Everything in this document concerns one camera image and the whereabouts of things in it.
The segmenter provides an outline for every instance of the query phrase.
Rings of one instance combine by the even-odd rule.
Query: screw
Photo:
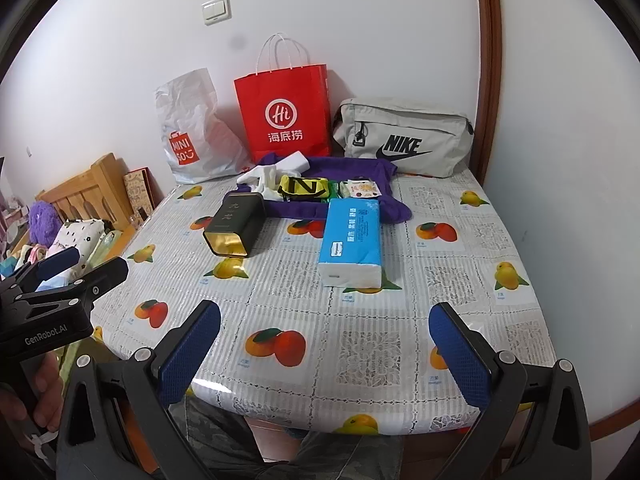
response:
[[[149,348],[140,348],[136,350],[136,353],[133,354],[133,357],[136,361],[146,361],[151,357],[151,350],[149,350]]]
[[[84,354],[84,355],[81,355],[81,356],[78,358],[78,361],[76,361],[76,364],[77,364],[80,368],[82,368],[82,367],[87,366],[90,362],[91,362],[91,358],[90,358],[87,354]]]
[[[516,362],[516,356],[508,350],[503,350],[502,352],[500,352],[498,354],[498,357],[500,358],[500,361],[508,365],[512,365],[514,364],[514,362]]]
[[[571,362],[567,361],[566,359],[560,359],[558,366],[565,372],[570,372],[574,369],[574,366],[571,364]]]

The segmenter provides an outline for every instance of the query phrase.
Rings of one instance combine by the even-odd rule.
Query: finger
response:
[[[20,399],[2,389],[0,389],[0,413],[9,420],[24,420],[27,417],[27,409]]]
[[[47,352],[44,354],[40,369],[37,371],[33,380],[37,389],[39,389],[41,393],[44,393],[50,384],[55,383],[59,375],[58,357],[53,352]]]
[[[58,406],[58,409],[53,414],[53,416],[51,417],[50,421],[47,422],[47,429],[51,433],[53,433],[54,431],[57,431],[58,428],[60,428],[60,417],[61,416],[62,416],[62,402],[60,402],[60,405]]]
[[[58,377],[58,380],[40,397],[38,405],[33,412],[33,420],[41,428],[46,427],[60,404],[62,404],[62,386],[62,378]]]

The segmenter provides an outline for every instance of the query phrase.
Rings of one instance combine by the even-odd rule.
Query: white pillow with black pattern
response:
[[[103,232],[104,222],[102,220],[68,220],[62,225],[56,239],[47,250],[47,258],[66,248],[77,248],[80,253],[78,263],[64,272],[65,277],[72,282],[89,270],[86,268],[87,260],[94,252]]]

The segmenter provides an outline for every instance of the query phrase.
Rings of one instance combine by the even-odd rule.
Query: person's leg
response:
[[[259,480],[396,480],[402,436],[359,436],[310,432],[296,457],[277,464]]]
[[[218,480],[256,478],[267,469],[242,416],[190,396],[171,405],[169,413]]]

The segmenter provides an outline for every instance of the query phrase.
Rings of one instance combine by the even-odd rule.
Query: purple cloth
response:
[[[29,210],[29,232],[32,244],[51,247],[61,227],[62,220],[56,208],[43,200],[33,203]]]
[[[269,153],[258,161],[260,166],[270,166],[284,157]],[[308,178],[324,177],[330,180],[358,180],[366,178],[378,184],[382,196],[380,220],[386,224],[398,224],[411,218],[411,210],[391,196],[391,177],[398,168],[383,158],[347,158],[336,156],[308,156],[309,169],[303,173]],[[237,191],[247,192],[249,186],[241,184]],[[275,202],[265,200],[267,216],[275,218],[295,218],[299,220],[324,220],[329,204],[321,202]]]

